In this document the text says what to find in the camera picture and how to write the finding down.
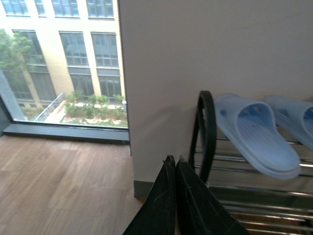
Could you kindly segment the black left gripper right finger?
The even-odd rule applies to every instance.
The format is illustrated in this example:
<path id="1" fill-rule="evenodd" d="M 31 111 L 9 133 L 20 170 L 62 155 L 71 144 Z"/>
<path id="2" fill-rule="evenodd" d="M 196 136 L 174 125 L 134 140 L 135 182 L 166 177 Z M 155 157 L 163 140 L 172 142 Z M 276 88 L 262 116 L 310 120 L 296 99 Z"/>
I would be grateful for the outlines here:
<path id="1" fill-rule="evenodd" d="M 250 234 L 217 200 L 183 156 L 179 156 L 176 165 L 176 196 L 182 235 Z"/>

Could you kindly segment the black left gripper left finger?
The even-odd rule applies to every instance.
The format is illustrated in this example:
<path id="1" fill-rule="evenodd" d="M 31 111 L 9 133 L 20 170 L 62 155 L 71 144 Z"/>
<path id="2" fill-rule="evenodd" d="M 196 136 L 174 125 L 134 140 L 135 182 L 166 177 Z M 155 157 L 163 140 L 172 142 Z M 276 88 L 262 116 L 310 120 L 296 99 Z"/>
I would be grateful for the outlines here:
<path id="1" fill-rule="evenodd" d="M 168 155 L 138 213 L 125 235 L 173 235 L 176 218 L 176 164 Z"/>

